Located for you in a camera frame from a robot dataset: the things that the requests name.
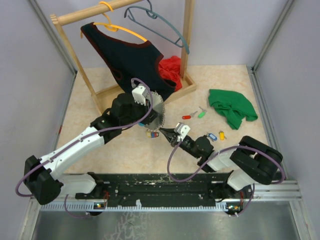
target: green cloth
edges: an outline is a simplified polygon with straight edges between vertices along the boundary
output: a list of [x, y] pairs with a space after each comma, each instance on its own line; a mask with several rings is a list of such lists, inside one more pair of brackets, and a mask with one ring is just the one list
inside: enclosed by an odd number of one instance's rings
[[249, 122], [258, 119], [254, 107], [243, 94], [220, 89], [210, 89], [209, 93], [210, 106], [226, 117], [226, 122], [232, 129], [238, 130], [244, 117]]

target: blue hanger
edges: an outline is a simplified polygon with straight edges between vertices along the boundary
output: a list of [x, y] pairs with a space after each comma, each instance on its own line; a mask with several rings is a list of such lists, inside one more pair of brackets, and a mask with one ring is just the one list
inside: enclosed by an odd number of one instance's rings
[[[151, 32], [159, 35], [160, 37], [164, 38], [165, 40], [169, 41], [170, 43], [176, 45], [176, 46], [179, 47], [179, 48], [183, 48], [183, 47], [184, 47], [186, 53], [189, 54], [189, 53], [190, 53], [190, 51], [189, 51], [189, 46], [188, 46], [185, 38], [184, 38], [184, 37], [181, 35], [181, 33], [178, 31], [178, 29], [176, 29], [170, 22], [168, 22], [168, 21], [167, 21], [166, 19], [164, 19], [162, 16], [160, 16], [160, 15], [157, 14], [156, 12], [152, 11], [152, 4], [151, 4], [150, 0], [147, 0], [147, 2], [150, 4], [150, 9], [147, 9], [147, 8], [145, 8], [145, 7], [142, 7], [142, 6], [130, 6], [130, 7], [128, 7], [128, 8], [125, 10], [125, 12], [124, 12], [124, 17], [126, 18], [126, 17], [127, 17], [127, 12], [129, 12], [128, 18], [129, 18], [131, 21], [133, 21], [134, 23], [139, 24], [140, 26], [148, 29], [149, 31], [151, 31]], [[150, 18], [152, 18], [152, 19], [156, 19], [156, 18], [159, 17], [162, 21], [164, 21], [166, 24], [168, 24], [169, 27], [172, 28], [172, 29], [176, 32], [176, 34], [179, 36], [179, 38], [178, 38], [176, 41], [172, 41], [172, 40], [170, 40], [169, 38], [167, 38], [166, 36], [163, 36], [161, 33], [157, 32], [157, 31], [155, 31], [155, 30], [153, 30], [153, 29], [151, 29], [151, 28], [149, 28], [149, 27], [147, 27], [147, 26], [145, 26], [145, 25], [143, 25], [143, 24], [140, 23], [140, 22], [137, 22], [137, 21], [135, 20], [135, 17], [133, 16], [133, 14], [132, 14], [132, 12], [131, 12], [130, 9], [142, 9], [142, 10], [145, 10], [146, 14], [147, 14]]]

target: clothes hanger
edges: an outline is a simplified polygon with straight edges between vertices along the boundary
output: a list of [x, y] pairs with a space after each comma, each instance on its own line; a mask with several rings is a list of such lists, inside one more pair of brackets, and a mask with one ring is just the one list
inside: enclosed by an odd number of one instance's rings
[[[147, 0], [147, 2], [148, 2], [149, 5], [150, 5], [150, 9], [147, 9], [147, 8], [145, 8], [145, 7], [142, 7], [142, 6], [130, 6], [130, 7], [128, 7], [128, 8], [125, 10], [125, 12], [124, 12], [124, 17], [126, 18], [126, 17], [128, 16], [128, 18], [129, 18], [131, 21], [133, 21], [134, 23], [139, 24], [140, 26], [148, 29], [149, 31], [151, 31], [151, 32], [159, 35], [160, 37], [162, 37], [162, 38], [164, 38], [165, 40], [169, 41], [170, 43], [176, 45], [177, 47], [179, 47], [179, 48], [183, 48], [183, 47], [184, 47], [186, 53], [189, 54], [190, 51], [189, 51], [189, 46], [188, 46], [188, 44], [187, 44], [187, 41], [186, 41], [185, 38], [182, 36], [182, 34], [178, 31], [178, 29], [176, 29], [176, 28], [175, 28], [169, 21], [167, 21], [165, 18], [163, 18], [162, 16], [160, 16], [159, 14], [157, 14], [156, 12], [154, 12], [154, 11], [152, 10], [152, 4], [151, 4], [150, 0]], [[176, 34], [179, 36], [179, 38], [178, 38], [176, 41], [173, 41], [173, 40], [167, 38], [166, 36], [162, 35], [161, 33], [159, 33], [159, 32], [157, 32], [157, 31], [155, 31], [155, 30], [153, 30], [153, 29], [151, 29], [151, 28], [143, 25], [142, 23], [136, 21], [134, 15], [133, 15], [132, 12], [131, 12], [131, 9], [142, 9], [142, 10], [144, 10], [144, 11], [146, 12], [146, 14], [147, 14], [150, 18], [152, 18], [152, 19], [156, 19], [156, 18], [161, 19], [161, 20], [164, 21], [167, 25], [169, 25], [170, 28], [172, 28], [172, 29], [176, 32]]]
[[[109, 7], [109, 9], [111, 10], [111, 12], [113, 12], [113, 8], [111, 7], [111, 5], [105, 1], [100, 1], [99, 4], [104, 4], [104, 5], [107, 5]], [[107, 30], [111, 31], [111, 32], [117, 32], [119, 29], [120, 30], [123, 30], [127, 33], [130, 33], [138, 38], [140, 38], [142, 41], [146, 42], [147, 39], [144, 38], [143, 36], [141, 36], [140, 34], [134, 32], [134, 31], [131, 31], [125, 27], [122, 27], [122, 26], [118, 26], [118, 25], [113, 25], [111, 23], [111, 20], [110, 18], [108, 17], [108, 15], [106, 15], [105, 13], [103, 13], [103, 15], [106, 17], [106, 19], [108, 20], [108, 23], [104, 23], [104, 22], [94, 22], [93, 25], [102, 25], [104, 26]]]

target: wooden rod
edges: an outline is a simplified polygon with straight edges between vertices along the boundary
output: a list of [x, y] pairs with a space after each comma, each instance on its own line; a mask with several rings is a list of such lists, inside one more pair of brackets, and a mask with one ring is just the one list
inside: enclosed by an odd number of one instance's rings
[[[194, 18], [195, 0], [184, 1], [184, 17], [183, 17], [183, 37], [190, 48], [190, 38], [192, 33], [192, 21]], [[185, 79], [188, 66], [188, 54], [183, 47], [181, 50], [181, 66], [180, 76], [182, 80]]]
[[59, 33], [59, 35], [60, 35], [60, 37], [61, 37], [61, 39], [62, 39], [62, 41], [63, 41], [63, 43], [64, 43], [64, 45], [66, 47], [66, 49], [68, 50], [69, 54], [71, 55], [72, 59], [74, 60], [76, 66], [78, 68], [78, 71], [80, 72], [81, 76], [83, 77], [83, 80], [84, 80], [86, 86], [88, 87], [88, 89], [89, 89], [89, 91], [91, 93], [91, 96], [92, 96], [95, 104], [97, 105], [97, 107], [99, 109], [99, 112], [103, 113], [104, 109], [102, 108], [102, 106], [101, 106], [101, 104], [100, 104], [100, 102], [99, 102], [99, 100], [97, 98], [97, 94], [96, 94], [94, 88], [92, 87], [92, 85], [91, 85], [91, 83], [90, 83], [90, 81], [88, 79], [88, 76], [87, 76], [84, 68], [82, 67], [82, 65], [81, 65], [81, 63], [80, 63], [80, 61], [79, 61], [79, 59], [78, 59], [78, 57], [77, 57], [77, 55], [75, 53], [75, 50], [73, 49], [73, 47], [72, 47], [72, 45], [71, 45], [71, 43], [70, 43], [65, 31], [63, 30], [62, 26], [60, 25], [59, 20], [57, 19], [57, 16], [52, 14], [52, 15], [50, 15], [50, 18], [51, 18], [52, 23], [55, 26], [57, 32]]
[[[125, 6], [128, 6], [130, 4], [135, 4], [137, 2], [140, 2], [142, 0], [112, 0], [108, 1], [108, 3], [111, 5], [112, 9], [119, 9]], [[109, 12], [110, 9], [105, 4], [98, 4], [95, 6], [91, 6], [79, 11], [71, 12], [63, 16], [58, 16], [57, 19], [60, 23], [60, 26], [72, 24], [74, 22], [78, 22], [83, 19], [87, 19], [99, 14], [103, 14], [106, 12]]]

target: red cloth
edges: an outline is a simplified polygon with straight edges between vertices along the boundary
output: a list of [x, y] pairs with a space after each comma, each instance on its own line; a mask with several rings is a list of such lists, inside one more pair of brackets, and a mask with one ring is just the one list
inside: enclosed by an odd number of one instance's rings
[[163, 79], [169, 79], [176, 83], [175, 92], [182, 88], [180, 81], [181, 59], [172, 56], [159, 62], [159, 74]]

